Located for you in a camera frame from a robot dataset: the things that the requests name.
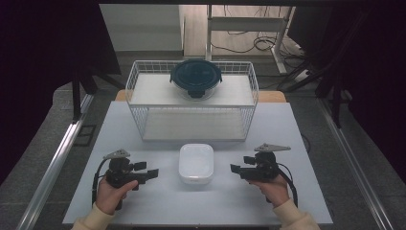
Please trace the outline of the aluminium rail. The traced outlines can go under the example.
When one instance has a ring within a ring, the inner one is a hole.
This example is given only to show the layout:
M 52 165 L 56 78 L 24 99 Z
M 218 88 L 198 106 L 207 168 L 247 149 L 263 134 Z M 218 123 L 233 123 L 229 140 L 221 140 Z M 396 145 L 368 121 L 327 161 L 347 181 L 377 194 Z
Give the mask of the aluminium rail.
M 86 94 L 79 105 L 79 117 L 72 122 L 58 148 L 52 158 L 46 172 L 40 180 L 34 195 L 29 202 L 21 220 L 19 221 L 16 230 L 33 230 L 34 226 L 42 212 L 42 209 L 54 188 L 56 180 L 62 170 L 62 167 L 68 157 L 69 151 L 74 145 L 75 139 L 79 134 L 83 121 L 87 115 L 87 111 L 93 101 L 92 95 Z
M 317 103 L 327 121 L 334 139 L 336 140 L 340 151 L 346 159 L 351 174 L 360 190 L 362 197 L 372 213 L 372 217 L 380 230 L 395 230 L 394 226 L 385 210 L 380 198 L 373 189 L 369 179 L 366 177 L 361 165 L 359 164 L 350 144 L 340 127 L 338 127 L 332 118 L 332 112 L 328 106 L 328 101 L 317 99 Z

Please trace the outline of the person's right hand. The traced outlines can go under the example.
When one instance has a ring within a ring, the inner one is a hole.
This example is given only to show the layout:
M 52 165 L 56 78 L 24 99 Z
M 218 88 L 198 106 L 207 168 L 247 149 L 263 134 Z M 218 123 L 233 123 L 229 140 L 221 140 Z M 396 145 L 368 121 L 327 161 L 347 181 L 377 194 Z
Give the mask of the person's right hand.
M 283 205 L 290 199 L 287 191 L 287 182 L 280 175 L 267 182 L 249 180 L 248 183 L 259 187 L 260 191 L 275 208 Z

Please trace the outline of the dark curtain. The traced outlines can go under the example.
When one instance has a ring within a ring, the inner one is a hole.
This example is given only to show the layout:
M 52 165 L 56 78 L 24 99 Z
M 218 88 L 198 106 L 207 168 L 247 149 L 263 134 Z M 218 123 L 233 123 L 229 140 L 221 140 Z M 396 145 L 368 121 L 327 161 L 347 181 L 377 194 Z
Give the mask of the dark curtain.
M 119 75 L 99 0 L 0 0 L 0 184 L 54 92 L 87 73 Z
M 367 0 L 366 7 L 298 7 L 288 36 L 312 64 L 337 56 L 349 28 L 367 13 L 337 66 L 349 109 L 406 182 L 406 0 Z

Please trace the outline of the wooden table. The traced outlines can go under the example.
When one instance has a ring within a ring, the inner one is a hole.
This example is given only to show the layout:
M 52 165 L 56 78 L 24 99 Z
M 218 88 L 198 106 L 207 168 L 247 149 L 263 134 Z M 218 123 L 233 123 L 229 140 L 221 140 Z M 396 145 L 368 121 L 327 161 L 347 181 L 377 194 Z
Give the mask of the wooden table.
M 125 91 L 120 90 L 115 98 L 118 102 L 125 101 Z M 260 91 L 259 92 L 260 103 L 286 103 L 284 94 L 280 91 Z

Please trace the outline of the white power strip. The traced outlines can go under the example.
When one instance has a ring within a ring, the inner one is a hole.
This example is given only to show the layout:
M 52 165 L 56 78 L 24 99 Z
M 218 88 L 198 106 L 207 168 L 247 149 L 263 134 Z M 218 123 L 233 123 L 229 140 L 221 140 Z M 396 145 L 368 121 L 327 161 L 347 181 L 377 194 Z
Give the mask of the white power strip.
M 304 69 L 297 77 L 294 78 L 295 82 L 300 82 L 306 79 L 311 74 L 310 70 Z

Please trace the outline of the white rectangular container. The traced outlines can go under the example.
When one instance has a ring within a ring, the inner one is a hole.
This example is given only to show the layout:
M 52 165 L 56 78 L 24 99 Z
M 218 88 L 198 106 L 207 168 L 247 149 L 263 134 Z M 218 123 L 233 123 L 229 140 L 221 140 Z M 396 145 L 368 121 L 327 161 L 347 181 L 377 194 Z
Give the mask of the white rectangular container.
M 208 184 L 214 175 L 214 150 L 207 144 L 186 144 L 179 151 L 178 172 L 186 184 Z

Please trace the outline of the white metal desk frame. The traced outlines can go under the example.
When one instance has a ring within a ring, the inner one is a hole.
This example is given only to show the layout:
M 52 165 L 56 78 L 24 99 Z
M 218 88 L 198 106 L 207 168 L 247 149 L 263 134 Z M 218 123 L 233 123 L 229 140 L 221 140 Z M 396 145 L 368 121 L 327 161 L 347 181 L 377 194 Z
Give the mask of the white metal desk frame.
M 207 6 L 207 40 L 205 47 L 205 59 L 211 60 L 212 33 L 213 32 L 268 32 L 276 35 L 275 43 L 270 47 L 270 52 L 275 60 L 279 73 L 287 73 L 282 61 L 281 46 L 289 23 L 292 7 L 288 7 L 283 17 L 232 17 L 213 16 L 213 6 Z

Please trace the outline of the person's left hand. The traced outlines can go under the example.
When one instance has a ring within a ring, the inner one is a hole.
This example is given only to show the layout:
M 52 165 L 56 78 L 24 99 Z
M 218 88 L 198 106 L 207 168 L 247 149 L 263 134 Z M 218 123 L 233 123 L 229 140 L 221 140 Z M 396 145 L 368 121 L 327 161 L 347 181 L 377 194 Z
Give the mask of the person's left hand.
M 138 185 L 138 181 L 134 180 L 124 184 L 120 188 L 112 187 L 104 177 L 97 191 L 96 206 L 107 215 L 113 216 L 119 202 L 126 198 L 126 194 Z

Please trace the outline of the white wire rack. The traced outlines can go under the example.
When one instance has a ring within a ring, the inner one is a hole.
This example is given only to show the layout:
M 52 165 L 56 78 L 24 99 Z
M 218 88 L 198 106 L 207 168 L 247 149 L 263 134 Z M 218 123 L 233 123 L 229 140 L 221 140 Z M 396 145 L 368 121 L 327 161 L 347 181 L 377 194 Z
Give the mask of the white wire rack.
M 243 141 L 259 100 L 249 61 L 214 61 L 220 79 L 212 88 L 180 87 L 181 60 L 137 60 L 125 99 L 145 141 Z

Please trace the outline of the black stand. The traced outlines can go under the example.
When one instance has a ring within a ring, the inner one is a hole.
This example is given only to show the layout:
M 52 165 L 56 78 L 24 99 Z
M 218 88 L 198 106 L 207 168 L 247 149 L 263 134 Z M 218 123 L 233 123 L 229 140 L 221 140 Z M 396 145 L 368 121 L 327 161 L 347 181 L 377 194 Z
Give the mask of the black stand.
M 118 89 L 124 89 L 124 84 L 102 72 L 96 67 L 89 66 L 76 69 L 72 74 L 72 97 L 73 97 L 73 123 L 77 123 L 82 115 L 83 105 L 80 100 L 80 89 L 93 96 L 98 91 L 94 76 L 106 81 Z
M 334 39 L 334 42 L 337 43 L 337 48 L 334 52 L 332 52 L 332 57 L 328 59 L 328 63 L 323 68 L 315 69 L 304 80 L 296 82 L 285 88 L 280 87 L 281 92 L 294 92 L 295 90 L 304 87 L 317 79 L 322 79 L 315 89 L 315 96 L 317 98 L 325 98 L 328 93 L 332 94 L 330 117 L 332 122 L 338 128 L 341 127 L 340 104 L 343 79 L 343 73 L 340 70 L 340 65 L 344 61 L 345 55 L 350 49 L 350 45 L 356 37 L 356 34 L 366 20 L 367 15 L 368 13 L 364 10 L 359 10 L 356 12 L 349 25 L 344 27 Z

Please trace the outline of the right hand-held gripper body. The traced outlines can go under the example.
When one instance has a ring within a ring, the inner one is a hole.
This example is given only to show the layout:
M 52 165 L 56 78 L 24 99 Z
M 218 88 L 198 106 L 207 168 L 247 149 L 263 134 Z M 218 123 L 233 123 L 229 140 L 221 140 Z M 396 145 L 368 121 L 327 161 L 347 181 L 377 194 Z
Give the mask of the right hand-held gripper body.
M 267 182 L 276 178 L 278 175 L 281 175 L 286 181 L 289 181 L 289 176 L 280 169 L 276 160 L 275 151 L 281 150 L 290 150 L 290 147 L 264 143 L 261 146 L 254 148 L 256 153 L 251 157 L 256 159 L 256 164 L 254 165 L 254 168 L 249 168 L 252 175 L 249 178 L 241 179 Z

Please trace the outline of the round container with dark lid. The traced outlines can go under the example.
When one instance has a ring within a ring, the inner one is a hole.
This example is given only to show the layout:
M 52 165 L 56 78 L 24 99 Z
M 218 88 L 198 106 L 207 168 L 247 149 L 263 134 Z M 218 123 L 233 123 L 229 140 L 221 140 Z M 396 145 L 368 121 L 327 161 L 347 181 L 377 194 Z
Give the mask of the round container with dark lid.
M 204 59 L 189 59 L 170 71 L 170 82 L 187 93 L 191 99 L 204 99 L 222 82 L 221 70 Z

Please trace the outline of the white cabinet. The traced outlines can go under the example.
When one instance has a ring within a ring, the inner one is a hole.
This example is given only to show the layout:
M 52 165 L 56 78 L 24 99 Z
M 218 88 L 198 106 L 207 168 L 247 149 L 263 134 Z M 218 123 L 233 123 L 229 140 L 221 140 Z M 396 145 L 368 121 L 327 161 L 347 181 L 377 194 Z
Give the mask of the white cabinet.
M 100 8 L 115 51 L 183 50 L 179 5 L 100 4 Z

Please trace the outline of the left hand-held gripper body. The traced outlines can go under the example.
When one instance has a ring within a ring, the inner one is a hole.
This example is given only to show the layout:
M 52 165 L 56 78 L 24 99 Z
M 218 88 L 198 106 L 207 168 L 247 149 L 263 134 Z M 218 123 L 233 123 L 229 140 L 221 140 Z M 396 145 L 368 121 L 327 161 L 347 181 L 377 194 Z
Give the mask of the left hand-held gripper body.
M 105 173 L 106 181 L 114 188 L 121 188 L 123 185 L 138 180 L 133 172 L 134 165 L 128 157 L 130 154 L 124 149 L 118 149 L 111 152 L 103 158 L 109 160 L 108 170 Z

